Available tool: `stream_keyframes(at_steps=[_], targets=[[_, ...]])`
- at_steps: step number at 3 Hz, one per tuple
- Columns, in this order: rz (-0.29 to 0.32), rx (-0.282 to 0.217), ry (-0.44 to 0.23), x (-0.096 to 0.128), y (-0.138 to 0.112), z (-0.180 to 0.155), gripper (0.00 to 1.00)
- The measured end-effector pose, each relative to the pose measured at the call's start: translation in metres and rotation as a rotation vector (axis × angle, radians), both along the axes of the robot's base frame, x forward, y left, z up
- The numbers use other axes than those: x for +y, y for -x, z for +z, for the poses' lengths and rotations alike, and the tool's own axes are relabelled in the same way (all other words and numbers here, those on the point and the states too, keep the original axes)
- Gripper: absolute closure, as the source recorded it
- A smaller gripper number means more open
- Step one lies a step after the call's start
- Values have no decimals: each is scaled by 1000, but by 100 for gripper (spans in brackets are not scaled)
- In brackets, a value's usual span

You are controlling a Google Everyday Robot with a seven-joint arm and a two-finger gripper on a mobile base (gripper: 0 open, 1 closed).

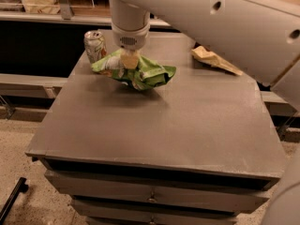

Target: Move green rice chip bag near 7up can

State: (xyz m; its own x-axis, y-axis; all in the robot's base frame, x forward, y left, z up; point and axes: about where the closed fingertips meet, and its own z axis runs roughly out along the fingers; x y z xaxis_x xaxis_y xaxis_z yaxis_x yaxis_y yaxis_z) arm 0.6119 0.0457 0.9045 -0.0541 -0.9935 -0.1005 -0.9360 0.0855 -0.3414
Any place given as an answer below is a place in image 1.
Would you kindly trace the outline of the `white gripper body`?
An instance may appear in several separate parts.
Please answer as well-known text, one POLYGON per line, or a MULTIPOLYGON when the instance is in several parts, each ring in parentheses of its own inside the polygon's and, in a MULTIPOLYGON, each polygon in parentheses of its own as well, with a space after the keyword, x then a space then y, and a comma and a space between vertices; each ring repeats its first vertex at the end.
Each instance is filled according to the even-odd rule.
POLYGON ((112 24, 112 36, 114 43, 123 49, 137 51, 141 49, 147 40, 150 25, 136 31, 128 31, 112 24))

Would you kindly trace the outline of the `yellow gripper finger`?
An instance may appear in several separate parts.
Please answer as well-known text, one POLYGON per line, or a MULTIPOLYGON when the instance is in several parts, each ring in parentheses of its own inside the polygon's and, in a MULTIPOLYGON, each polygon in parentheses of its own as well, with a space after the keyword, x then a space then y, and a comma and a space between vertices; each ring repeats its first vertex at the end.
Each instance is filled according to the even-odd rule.
POLYGON ((137 51, 121 51, 120 60, 126 69, 135 69, 138 66, 140 55, 137 51))

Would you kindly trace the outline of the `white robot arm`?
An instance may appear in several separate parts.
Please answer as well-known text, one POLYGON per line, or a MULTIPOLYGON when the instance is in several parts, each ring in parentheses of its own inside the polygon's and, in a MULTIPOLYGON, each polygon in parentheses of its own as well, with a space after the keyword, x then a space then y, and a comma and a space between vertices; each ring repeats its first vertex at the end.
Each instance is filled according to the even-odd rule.
POLYGON ((300 9, 280 0, 114 0, 223 56, 300 111, 300 9))

